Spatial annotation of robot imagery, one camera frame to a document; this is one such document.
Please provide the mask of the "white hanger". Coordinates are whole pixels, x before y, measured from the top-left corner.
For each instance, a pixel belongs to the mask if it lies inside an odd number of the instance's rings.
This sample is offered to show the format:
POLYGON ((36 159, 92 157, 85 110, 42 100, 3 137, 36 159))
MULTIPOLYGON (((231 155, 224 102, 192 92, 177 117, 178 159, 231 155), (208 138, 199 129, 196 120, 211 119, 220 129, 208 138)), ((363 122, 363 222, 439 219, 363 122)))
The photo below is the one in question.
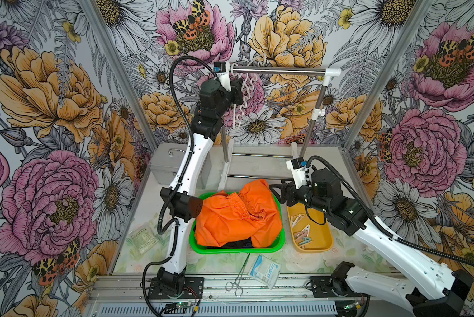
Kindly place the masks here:
POLYGON ((256 55, 251 61, 248 63, 244 62, 236 62, 230 65, 230 74, 234 75, 238 79, 243 79, 242 83, 242 94, 243 94, 243 104, 238 106, 233 106, 233 118, 232 118, 232 127, 233 129, 237 129, 242 125, 243 117, 246 116, 246 111, 251 111, 250 106, 248 103, 255 104, 252 102, 252 99, 255 95, 255 85, 258 85, 260 89, 262 89, 262 80, 259 78, 258 75, 255 73, 239 73, 237 71, 238 66, 254 66, 254 67, 262 67, 266 64, 266 55, 256 55))

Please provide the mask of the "white clothespin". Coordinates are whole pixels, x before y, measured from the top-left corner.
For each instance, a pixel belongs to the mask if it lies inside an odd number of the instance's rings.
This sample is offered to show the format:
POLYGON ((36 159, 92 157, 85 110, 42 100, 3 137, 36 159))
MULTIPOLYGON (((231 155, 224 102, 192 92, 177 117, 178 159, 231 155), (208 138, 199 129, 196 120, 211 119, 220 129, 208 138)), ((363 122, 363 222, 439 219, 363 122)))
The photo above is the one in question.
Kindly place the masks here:
POLYGON ((299 224, 301 222, 301 220, 304 219, 304 214, 303 213, 299 213, 298 215, 293 215, 291 216, 291 228, 295 228, 297 226, 297 224, 299 224))

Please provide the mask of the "orange shorts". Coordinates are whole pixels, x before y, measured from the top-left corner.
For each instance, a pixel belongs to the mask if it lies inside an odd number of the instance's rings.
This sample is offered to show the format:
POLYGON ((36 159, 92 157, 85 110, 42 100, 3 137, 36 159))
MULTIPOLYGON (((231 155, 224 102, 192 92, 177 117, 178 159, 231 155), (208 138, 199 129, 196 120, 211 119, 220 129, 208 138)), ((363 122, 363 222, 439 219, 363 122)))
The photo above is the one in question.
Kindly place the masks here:
POLYGON ((282 230, 275 197, 266 180, 258 179, 239 192, 221 191, 204 199, 195 238, 204 247, 222 248, 249 240, 254 248, 268 248, 282 230))

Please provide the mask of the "pink clothespin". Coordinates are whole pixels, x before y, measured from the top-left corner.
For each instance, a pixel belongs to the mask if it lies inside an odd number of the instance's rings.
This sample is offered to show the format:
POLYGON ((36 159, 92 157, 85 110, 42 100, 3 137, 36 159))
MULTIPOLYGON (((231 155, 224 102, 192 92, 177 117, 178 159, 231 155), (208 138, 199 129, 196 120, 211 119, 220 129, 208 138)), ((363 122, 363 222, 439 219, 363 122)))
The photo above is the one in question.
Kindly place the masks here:
POLYGON ((295 232, 294 240, 303 240, 305 237, 308 237, 308 235, 309 235, 308 231, 295 232))

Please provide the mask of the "green clothespin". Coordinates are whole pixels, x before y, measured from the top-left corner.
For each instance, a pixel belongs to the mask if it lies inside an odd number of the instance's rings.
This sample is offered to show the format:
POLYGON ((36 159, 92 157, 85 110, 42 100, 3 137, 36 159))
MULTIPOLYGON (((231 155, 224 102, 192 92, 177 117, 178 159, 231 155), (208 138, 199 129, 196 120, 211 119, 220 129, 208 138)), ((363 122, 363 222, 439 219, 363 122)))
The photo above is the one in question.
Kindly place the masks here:
POLYGON ((300 242, 299 242, 299 247, 304 248, 307 244, 310 244, 312 242, 312 239, 309 237, 304 237, 300 242))

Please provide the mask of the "yellow clothespin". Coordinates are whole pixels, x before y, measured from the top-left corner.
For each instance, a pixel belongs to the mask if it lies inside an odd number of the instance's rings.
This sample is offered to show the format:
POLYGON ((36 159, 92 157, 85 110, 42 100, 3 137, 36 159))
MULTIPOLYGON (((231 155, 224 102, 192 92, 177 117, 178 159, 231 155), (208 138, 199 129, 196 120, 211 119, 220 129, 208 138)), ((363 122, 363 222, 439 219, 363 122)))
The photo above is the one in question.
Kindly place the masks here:
POLYGON ((310 233, 310 225, 306 225, 301 231, 308 231, 310 233))

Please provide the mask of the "black shorts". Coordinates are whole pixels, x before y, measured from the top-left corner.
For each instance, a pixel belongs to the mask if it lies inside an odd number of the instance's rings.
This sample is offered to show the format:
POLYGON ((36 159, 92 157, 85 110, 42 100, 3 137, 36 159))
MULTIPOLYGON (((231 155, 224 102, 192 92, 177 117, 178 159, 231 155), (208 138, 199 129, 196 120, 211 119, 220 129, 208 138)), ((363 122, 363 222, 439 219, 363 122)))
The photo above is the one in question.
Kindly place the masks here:
POLYGON ((208 246, 208 250, 222 250, 222 249, 252 249, 252 240, 251 238, 248 238, 246 240, 239 240, 235 242, 229 242, 224 244, 223 246, 208 246))

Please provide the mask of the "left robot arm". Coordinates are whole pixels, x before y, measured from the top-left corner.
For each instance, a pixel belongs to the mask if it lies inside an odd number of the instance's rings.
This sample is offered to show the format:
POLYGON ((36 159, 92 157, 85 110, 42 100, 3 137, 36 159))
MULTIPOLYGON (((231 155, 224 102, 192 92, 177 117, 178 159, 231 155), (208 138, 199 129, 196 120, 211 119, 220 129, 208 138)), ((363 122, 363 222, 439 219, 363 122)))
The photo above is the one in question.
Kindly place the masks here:
POLYGON ((188 147, 173 181, 161 188, 157 232, 169 230, 168 253, 157 263, 159 270, 153 286, 170 297, 182 294, 186 280, 186 255, 189 231, 200 214, 203 200, 195 196, 197 179, 214 141, 224 126, 224 116, 233 105, 244 103, 243 79, 209 79, 201 85, 196 110, 188 125, 188 147))

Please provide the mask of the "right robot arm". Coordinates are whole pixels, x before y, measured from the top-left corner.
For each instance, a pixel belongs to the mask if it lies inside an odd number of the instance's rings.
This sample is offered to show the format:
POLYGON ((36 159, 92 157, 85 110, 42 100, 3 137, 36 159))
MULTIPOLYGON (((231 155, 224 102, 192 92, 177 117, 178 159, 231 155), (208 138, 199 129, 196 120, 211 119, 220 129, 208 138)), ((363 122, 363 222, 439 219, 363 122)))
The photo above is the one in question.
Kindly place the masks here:
POLYGON ((307 211, 323 213, 332 227, 343 231, 381 255, 398 269, 403 279, 366 271, 350 262, 341 262, 325 284, 315 282, 315 292, 331 292, 339 297, 363 294, 390 302, 415 316, 459 316, 473 284, 461 270, 452 271, 417 248, 401 243, 399 236, 368 210, 352 186, 329 169, 313 171, 308 179, 302 169, 294 178, 283 179, 269 188, 289 207, 301 204, 307 211))

